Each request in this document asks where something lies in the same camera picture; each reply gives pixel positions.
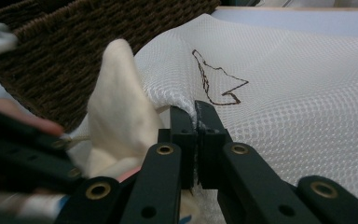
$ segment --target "drawn outline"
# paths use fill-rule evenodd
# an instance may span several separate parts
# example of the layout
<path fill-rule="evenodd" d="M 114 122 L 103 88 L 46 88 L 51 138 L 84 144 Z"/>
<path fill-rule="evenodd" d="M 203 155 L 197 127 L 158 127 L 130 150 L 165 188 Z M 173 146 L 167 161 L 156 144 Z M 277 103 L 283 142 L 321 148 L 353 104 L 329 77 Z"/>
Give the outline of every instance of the drawn outline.
<path fill-rule="evenodd" d="M 231 90 L 229 90 L 229 91 L 225 91 L 225 92 L 222 93 L 222 96 L 230 95 L 230 96 L 232 97 L 232 99 L 234 99 L 235 102 L 231 102 L 231 103 L 217 103 L 217 102 L 214 102 L 214 101 L 212 100 L 211 96 L 209 95 L 209 80 L 208 80 L 208 78 L 207 78 L 206 75 L 205 75 L 205 71 L 203 70 L 201 63 L 200 63 L 199 59 L 197 58 L 196 53 L 199 54 L 199 56 L 200 56 L 201 59 L 202 59 L 202 63 L 203 63 L 205 66 L 210 67 L 210 68 L 212 68 L 213 70 L 216 70 L 216 71 L 217 71 L 217 70 L 221 70 L 221 71 L 223 71 L 223 73 L 224 73 L 226 76 L 228 76 L 228 77 L 233 77 L 233 78 L 235 78 L 235 79 L 237 79 L 237 80 L 239 80 L 239 81 L 243 81 L 243 83 L 240 84 L 239 86 L 237 86 L 237 87 L 235 87 L 235 88 L 233 88 L 233 89 L 231 89 Z M 232 76 L 232 75 L 229 75 L 222 67 L 217 67 L 217 68 L 215 68 L 215 67 L 210 66 L 209 64 L 207 64 L 207 63 L 205 62 L 205 60 L 204 60 L 204 58 L 202 57 L 202 55 L 201 55 L 196 49 L 193 49 L 192 54 L 193 54 L 194 58 L 197 60 L 197 63 L 199 64 L 199 70 L 200 70 L 200 74 L 201 74 L 201 78 L 202 78 L 202 87 L 203 87 L 203 89 L 205 90 L 206 96 L 208 97 L 209 101 L 210 101 L 213 105 L 238 105 L 238 104 L 240 104 L 240 103 L 241 103 L 241 100 L 238 99 L 237 95 L 235 95 L 235 94 L 232 93 L 232 92 L 235 91 L 236 89 L 238 89 L 238 88 L 240 88 L 240 87 L 242 87 L 242 86 L 248 84 L 249 81 L 244 80 L 244 79 L 241 79 L 241 78 L 238 78 L 238 77 L 234 77 L 234 76 Z"/>

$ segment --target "finger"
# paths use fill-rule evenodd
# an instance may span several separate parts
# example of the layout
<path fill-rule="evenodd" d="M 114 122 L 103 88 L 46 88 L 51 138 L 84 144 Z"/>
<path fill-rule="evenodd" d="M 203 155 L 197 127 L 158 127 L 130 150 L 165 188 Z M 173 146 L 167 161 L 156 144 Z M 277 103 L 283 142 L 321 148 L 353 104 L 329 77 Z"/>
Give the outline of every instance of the finger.
<path fill-rule="evenodd" d="M 33 126 L 44 133 L 60 136 L 63 134 L 63 127 L 51 120 L 41 119 L 31 114 L 25 114 L 20 108 L 8 99 L 0 99 L 0 113 L 7 115 L 20 122 Z"/>

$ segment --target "white mesh fabric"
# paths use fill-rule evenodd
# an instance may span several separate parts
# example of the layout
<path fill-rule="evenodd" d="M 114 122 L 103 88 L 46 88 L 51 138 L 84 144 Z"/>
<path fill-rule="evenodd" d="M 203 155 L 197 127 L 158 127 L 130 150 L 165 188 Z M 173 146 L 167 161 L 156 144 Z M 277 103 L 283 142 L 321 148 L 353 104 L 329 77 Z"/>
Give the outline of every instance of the white mesh fabric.
<path fill-rule="evenodd" d="M 215 105 L 223 124 L 283 180 L 322 175 L 358 197 L 358 37 L 202 15 L 156 37 L 135 60 L 155 107 L 177 105 L 195 118 L 195 100 L 235 103 Z M 205 216 L 221 221 L 216 206 Z"/>

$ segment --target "white tabletop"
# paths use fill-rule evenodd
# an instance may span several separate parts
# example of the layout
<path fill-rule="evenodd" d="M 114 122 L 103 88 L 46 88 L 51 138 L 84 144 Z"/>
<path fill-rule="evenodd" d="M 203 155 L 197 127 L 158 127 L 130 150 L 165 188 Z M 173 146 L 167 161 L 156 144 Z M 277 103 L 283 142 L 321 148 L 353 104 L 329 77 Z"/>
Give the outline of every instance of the white tabletop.
<path fill-rule="evenodd" d="M 218 7 L 212 16 L 254 26 L 358 36 L 358 8 Z"/>

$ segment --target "woven basket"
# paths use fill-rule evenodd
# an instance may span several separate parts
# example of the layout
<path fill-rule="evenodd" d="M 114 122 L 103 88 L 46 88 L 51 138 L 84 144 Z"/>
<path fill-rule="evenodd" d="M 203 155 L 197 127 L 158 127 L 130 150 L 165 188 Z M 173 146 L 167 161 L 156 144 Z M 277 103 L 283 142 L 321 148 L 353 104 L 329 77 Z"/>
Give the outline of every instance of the woven basket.
<path fill-rule="evenodd" d="M 37 116 L 67 132 L 86 115 L 108 43 L 126 39 L 134 53 L 156 35 L 211 13 L 218 0 L 77 0 L 51 13 L 35 0 L 0 9 L 19 39 L 0 55 L 0 84 Z"/>

